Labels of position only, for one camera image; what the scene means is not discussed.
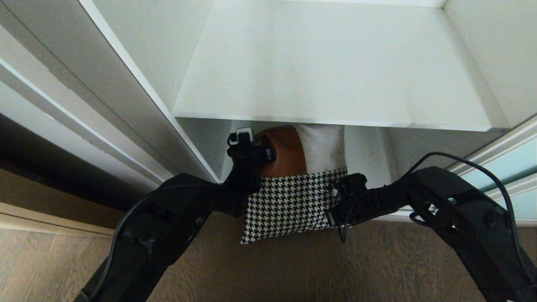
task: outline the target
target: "black and white pillow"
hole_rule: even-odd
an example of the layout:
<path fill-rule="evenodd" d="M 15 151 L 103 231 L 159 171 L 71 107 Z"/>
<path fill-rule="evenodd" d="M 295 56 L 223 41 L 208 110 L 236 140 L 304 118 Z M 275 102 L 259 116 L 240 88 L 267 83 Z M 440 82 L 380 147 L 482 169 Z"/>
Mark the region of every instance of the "black and white pillow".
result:
<path fill-rule="evenodd" d="M 341 168 L 314 174 L 263 178 L 246 210 L 241 244 L 272 236 L 329 228 L 326 211 L 339 203 L 331 184 L 347 175 Z"/>

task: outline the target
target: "houndstooth pillow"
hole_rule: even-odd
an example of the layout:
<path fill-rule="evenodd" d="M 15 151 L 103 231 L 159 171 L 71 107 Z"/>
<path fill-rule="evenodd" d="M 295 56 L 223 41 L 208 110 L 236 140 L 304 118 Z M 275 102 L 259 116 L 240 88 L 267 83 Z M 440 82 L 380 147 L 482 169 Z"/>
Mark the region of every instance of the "houndstooth pillow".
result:
<path fill-rule="evenodd" d="M 250 195 L 241 244 L 329 228 L 325 212 L 339 203 L 332 183 L 347 175 L 341 168 L 315 174 L 262 178 L 261 190 Z"/>

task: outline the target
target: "wooden floor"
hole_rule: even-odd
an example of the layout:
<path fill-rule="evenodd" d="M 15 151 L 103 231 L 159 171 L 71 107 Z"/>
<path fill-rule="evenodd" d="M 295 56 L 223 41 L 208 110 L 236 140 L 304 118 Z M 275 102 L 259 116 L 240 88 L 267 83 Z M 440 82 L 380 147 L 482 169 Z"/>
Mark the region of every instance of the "wooden floor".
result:
<path fill-rule="evenodd" d="M 370 221 L 241 246 L 242 222 L 213 214 L 150 301 L 484 301 L 431 230 Z M 537 228 L 520 228 L 537 262 Z M 109 239 L 0 230 L 0 301 L 72 301 Z"/>

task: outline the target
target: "brown leather cushion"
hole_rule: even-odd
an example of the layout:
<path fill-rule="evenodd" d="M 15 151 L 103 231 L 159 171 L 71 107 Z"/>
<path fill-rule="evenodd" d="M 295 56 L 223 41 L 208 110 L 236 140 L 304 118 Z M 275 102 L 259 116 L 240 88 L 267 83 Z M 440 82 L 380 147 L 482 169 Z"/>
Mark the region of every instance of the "brown leather cushion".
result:
<path fill-rule="evenodd" d="M 293 126 L 270 128 L 256 134 L 255 141 L 270 146 L 276 160 L 263 168 L 261 177 L 307 174 L 306 158 L 299 134 Z"/>

